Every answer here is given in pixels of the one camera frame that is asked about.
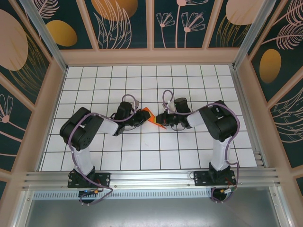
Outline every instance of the white grid mat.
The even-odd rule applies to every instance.
[[[69,67],[40,170],[70,171],[71,152],[59,135],[61,126],[80,107],[110,116],[124,94],[131,94],[156,116],[164,112],[162,93],[185,97],[196,110],[223,100],[238,116],[241,128],[230,161],[256,167],[242,111],[227,65]],[[90,145],[96,170],[159,170],[208,168],[213,139],[205,126],[166,130],[146,122],[118,137],[97,134]]]

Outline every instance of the orange object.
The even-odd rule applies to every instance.
[[[150,113],[151,117],[148,119],[149,122],[151,122],[153,124],[156,124],[156,125],[158,125],[161,128],[166,129],[163,125],[161,125],[159,123],[156,123],[156,117],[155,117],[155,115],[152,114],[152,112],[149,110],[149,108],[146,107],[143,110],[146,110],[146,111],[148,111]]]

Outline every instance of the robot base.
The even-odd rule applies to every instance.
[[[227,179],[236,184],[235,173],[228,166],[226,169],[216,171],[209,163],[209,170],[194,171],[195,186],[228,186]]]
[[[68,177],[68,188],[96,188],[95,185],[85,180],[75,169],[68,174]],[[87,178],[93,182],[109,187],[110,173],[96,173],[95,168],[93,168],[93,170],[87,175]]]

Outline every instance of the dark green panel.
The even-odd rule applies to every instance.
[[[28,43],[28,56],[25,65],[18,71],[10,71],[0,65],[0,73],[16,86],[30,101],[35,103],[49,66],[49,61],[13,7],[7,1],[0,1],[0,9],[12,15],[21,24],[27,35]]]
[[[226,18],[226,5],[224,0],[217,19],[214,33],[209,47],[240,47],[251,25],[233,25]]]
[[[207,30],[207,26],[209,23],[209,18],[213,10],[214,6],[214,0],[210,0],[208,2],[205,2],[204,0],[196,0],[193,1],[196,2],[198,5],[190,5],[190,2],[187,2],[187,5],[180,6],[177,4],[176,1],[171,0],[155,0],[155,15],[154,15],[154,24],[155,24],[155,30],[154,30],[154,47],[155,48],[175,48],[176,45],[176,26],[177,26],[177,15],[178,15],[178,9],[179,9],[179,16],[178,16],[178,48],[184,48],[185,47],[185,34],[186,35],[186,48],[201,48],[205,33]],[[164,15],[164,13],[171,13],[171,16],[167,17]],[[169,26],[161,28],[159,21],[157,20],[157,14],[158,18],[161,16],[160,22],[165,22],[164,24],[167,24]],[[191,27],[191,28],[197,28],[197,31],[190,31],[186,33],[184,31],[185,27]]]
[[[298,186],[300,188],[300,192],[303,196],[303,177],[297,178],[297,183],[298,183]]]
[[[271,17],[273,16],[273,14],[274,14],[276,8],[278,7],[278,5],[280,4],[280,2],[281,2],[281,0],[277,0],[277,1],[275,2],[275,5],[274,5],[273,9],[271,10],[270,15],[268,16],[268,18],[267,18],[267,20],[265,21],[263,27],[261,28],[261,31],[259,32],[259,34],[257,35],[255,41],[253,42],[253,44],[251,45],[250,49],[248,50],[248,55],[250,55],[250,53],[251,53],[252,50],[254,49],[255,45],[256,45],[257,42],[258,42],[258,39],[259,39],[260,36],[262,35],[264,29],[266,28],[268,22],[270,21]]]
[[[270,111],[291,167],[303,165],[303,79]]]
[[[93,7],[91,0],[85,0],[87,10],[89,12],[89,17],[93,25],[93,29],[96,35],[96,39],[99,37],[99,48],[100,49],[137,49],[137,48],[147,48],[147,31],[146,31],[146,3],[145,0],[138,0],[138,8],[134,15],[129,18],[130,26],[126,26],[123,23],[117,25],[117,22],[113,22],[103,18]],[[102,25],[104,25],[104,30],[106,33],[99,34],[100,28],[98,19],[100,22],[103,20]],[[103,42],[102,37],[106,37],[106,34],[112,34],[110,42]]]
[[[32,25],[32,27],[33,27],[33,29],[35,30],[35,32],[37,33],[37,35],[40,37],[40,34],[39,34],[38,30],[36,29],[36,27],[34,26],[34,24],[32,23],[32,21],[28,18],[28,15],[25,13],[25,10],[24,10],[24,8],[23,8],[23,6],[22,6],[22,4],[20,3],[19,0],[17,0],[17,3],[19,4],[19,6],[20,6],[20,8],[22,9],[23,13],[26,15],[28,21],[29,21],[30,24]],[[52,53],[50,52],[50,50],[48,49],[47,45],[45,44],[44,40],[43,40],[41,37],[40,37],[40,39],[41,39],[43,45],[46,47],[47,52],[48,52],[51,56],[53,56]]]
[[[1,197],[3,195],[5,186],[6,186],[6,182],[5,181],[0,181],[0,200],[1,200]]]
[[[296,46],[290,45],[289,48],[287,48],[286,43],[290,40],[284,40],[286,41],[283,45],[277,45],[277,39],[279,32],[283,27],[285,26],[291,26],[291,24],[287,21],[285,15],[287,13],[287,9],[291,1],[288,1],[285,7],[283,8],[282,12],[278,16],[278,20],[281,18],[281,20],[277,20],[278,22],[272,26],[270,29],[268,35],[264,39],[263,44],[259,47],[256,55],[253,57],[251,63],[254,67],[254,70],[256,72],[256,75],[258,77],[258,80],[260,82],[260,85],[262,87],[264,96],[267,101],[269,101],[283,86],[284,84],[303,66],[303,61],[302,61],[302,53],[303,53],[303,41],[300,36],[299,30],[297,30],[297,33],[289,33],[289,34],[283,34],[282,36],[292,36],[295,37],[296,35]],[[303,21],[301,24],[296,25],[297,28],[301,29],[302,33],[302,27],[303,26]],[[265,83],[261,79],[260,75],[260,62],[262,59],[262,56],[266,51],[269,49],[276,50],[278,54],[281,56],[282,60],[282,65],[281,69],[275,78],[271,83]]]
[[[40,2],[47,3],[47,0],[40,0]],[[63,21],[71,26],[77,35],[76,44],[72,46],[62,46],[58,44],[60,50],[92,49],[76,0],[53,0],[50,9],[52,12],[45,13],[42,16],[45,24],[53,20]]]
[[[32,112],[1,85],[0,106],[0,168],[11,171]]]

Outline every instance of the robotic arm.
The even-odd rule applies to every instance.
[[[200,175],[195,172],[195,184],[198,185],[198,182],[201,182],[201,185],[205,186],[226,185],[226,178],[236,184],[234,172],[230,170],[227,160],[230,152],[229,144],[239,128],[239,123],[228,111],[224,102],[215,102],[193,113],[190,113],[185,98],[178,98],[174,103],[177,112],[169,113],[170,109],[166,109],[164,113],[156,117],[156,123],[163,126],[180,123],[187,129],[205,124],[214,139],[214,152],[209,170],[203,171]],[[111,119],[93,115],[84,107],[80,108],[60,130],[64,142],[67,144],[70,142],[74,148],[73,158],[75,164],[77,164],[69,175],[68,187],[92,188],[94,187],[92,183],[97,185],[95,182],[99,181],[98,176],[100,175],[95,173],[89,153],[89,145],[97,132],[118,136],[124,131],[125,126],[139,127],[149,118],[150,113],[148,111],[141,109],[135,111],[129,102],[121,102],[117,113],[113,114]],[[106,182],[106,185],[109,186],[109,178],[106,179]]]

